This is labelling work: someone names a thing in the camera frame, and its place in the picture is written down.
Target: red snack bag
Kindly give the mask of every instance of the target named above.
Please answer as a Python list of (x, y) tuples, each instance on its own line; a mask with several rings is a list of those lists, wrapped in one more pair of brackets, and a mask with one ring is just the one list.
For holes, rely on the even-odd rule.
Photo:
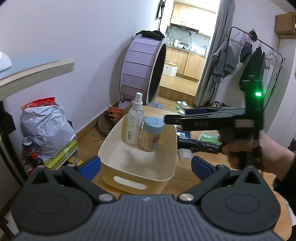
[(56, 105), (54, 100), (55, 100), (55, 97), (49, 97), (49, 98), (45, 98), (45, 99), (35, 100), (35, 101), (32, 101), (26, 105), (23, 105), (21, 107), (21, 109), (24, 110), (26, 108), (31, 108), (31, 107)]

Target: gray plastic bag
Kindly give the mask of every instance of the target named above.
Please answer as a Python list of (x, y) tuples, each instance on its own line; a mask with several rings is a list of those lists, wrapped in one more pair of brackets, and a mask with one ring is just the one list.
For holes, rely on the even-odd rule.
[(75, 137), (64, 113), (63, 107), (58, 103), (22, 111), (23, 129), (27, 136), (34, 139), (35, 150), (43, 161), (54, 158)]

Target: white spray bottle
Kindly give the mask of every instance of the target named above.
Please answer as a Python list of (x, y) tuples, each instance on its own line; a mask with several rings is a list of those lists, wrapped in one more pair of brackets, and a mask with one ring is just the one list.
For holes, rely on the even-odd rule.
[(137, 144), (139, 141), (140, 128), (144, 117), (142, 97), (143, 94), (137, 92), (133, 107), (128, 112), (126, 142), (130, 144)]

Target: wooden table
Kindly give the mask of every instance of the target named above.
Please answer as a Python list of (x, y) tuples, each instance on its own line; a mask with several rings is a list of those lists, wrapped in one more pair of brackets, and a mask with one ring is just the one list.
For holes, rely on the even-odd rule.
[[(143, 106), (143, 110), (145, 116), (155, 116), (162, 118), (164, 115), (172, 114), (171, 112)], [(193, 131), (192, 137), (197, 138), (201, 131)], [(200, 156), (205, 159), (212, 165), (224, 164), (230, 168), (229, 162), (227, 161), (227, 156), (223, 154), (210, 154), (205, 152), (198, 152), (195, 155)], [(270, 187), (272, 187), (272, 182), (274, 177), (271, 173), (264, 173), (264, 179), (268, 183)], [(126, 192), (113, 188), (107, 184), (105, 184), (101, 178), (100, 173), (93, 179), (93, 182), (97, 184), (99, 187), (105, 189), (106, 191), (112, 193), (116, 198), (119, 197), (120, 194), (124, 194)], [(192, 172), (191, 166), (183, 166), (179, 161), (176, 161), (176, 170), (172, 179), (168, 182), (165, 187), (163, 194), (173, 194), (177, 197), (179, 194), (183, 193), (185, 190), (190, 187), (198, 184), (200, 180), (196, 177), (196, 175)], [(283, 239), (287, 240), (292, 231), (291, 219), (289, 217), (289, 213), (287, 207), (285, 205), (284, 199), (277, 192), (274, 192), (276, 198), (278, 199), (281, 205), (281, 216), (276, 224), (274, 231)]]

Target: purple cat wheel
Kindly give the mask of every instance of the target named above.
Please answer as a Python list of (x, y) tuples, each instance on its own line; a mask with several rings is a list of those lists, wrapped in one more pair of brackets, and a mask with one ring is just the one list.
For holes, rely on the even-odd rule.
[(165, 39), (157, 41), (144, 38), (142, 34), (133, 39), (121, 71), (122, 102), (130, 102), (137, 92), (143, 94), (143, 105), (155, 100), (165, 64), (165, 55)]

